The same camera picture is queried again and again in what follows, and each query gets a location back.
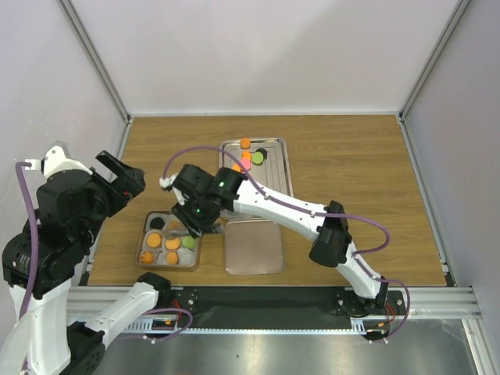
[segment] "wooden tabletop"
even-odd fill
[[[170,209],[175,198],[161,191],[159,178],[175,152],[227,139],[283,137],[287,142],[296,198],[342,203],[347,213],[369,217],[392,235],[388,248],[366,256],[386,278],[409,285],[443,285],[427,216],[401,132],[394,116],[207,116],[136,118],[123,161],[145,171],[146,189],[105,222],[89,284],[130,285],[145,271],[134,262],[145,214]],[[192,152],[173,162],[169,174],[191,163],[215,173],[216,152]],[[372,248],[384,235],[350,220],[358,249]],[[223,235],[206,235],[195,272],[159,271],[178,285],[346,285],[334,269],[309,260],[311,243],[283,228],[282,273],[230,276],[224,269]]]

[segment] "white panel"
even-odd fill
[[[115,152],[123,123],[56,1],[0,2],[0,35],[3,251],[27,219],[15,162],[41,158],[54,141],[60,140],[69,144],[72,156],[97,166],[94,157],[102,149]],[[32,172],[27,179],[34,197],[44,178]],[[14,308],[3,278],[0,299],[2,345],[14,322]]]
[[[473,2],[409,114],[455,275],[500,352],[500,2]]]
[[[74,0],[129,112],[398,111],[456,0]]]

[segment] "gray floor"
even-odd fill
[[[359,336],[182,334],[112,344],[104,374],[477,374],[460,320],[410,321],[386,344]]]

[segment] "green object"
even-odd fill
[[[264,161],[264,155],[261,152],[254,152],[252,154],[252,163],[256,166],[260,166]]]
[[[182,239],[182,246],[192,250],[196,246],[196,240],[191,236],[186,236]]]

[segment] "robotic arm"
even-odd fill
[[[212,176],[197,166],[184,165],[177,175],[160,179],[160,185],[175,193],[178,203],[172,212],[192,236],[214,231],[214,222],[222,209],[270,219],[313,241],[309,258],[322,266],[337,268],[367,312],[370,306],[384,307],[388,284],[378,281],[383,277],[356,255],[347,220],[326,217],[327,213],[344,213],[340,203],[332,201],[325,207],[262,185],[258,191],[243,173],[229,168],[220,168]]]
[[[66,326],[74,267],[89,254],[103,221],[145,189],[144,171],[121,163],[106,151],[96,159],[116,175],[113,182],[69,159],[60,146],[51,148],[42,160],[27,160],[29,169],[39,170],[47,178],[37,190],[38,257],[32,258],[27,222],[2,254],[4,280],[17,313],[26,293],[30,301],[26,315],[2,349],[0,373],[19,373],[26,354],[30,373],[93,373],[107,346],[126,326],[148,310],[170,304],[170,282],[146,273],[105,311],[86,323]],[[37,272],[30,291],[30,264],[35,260]]]

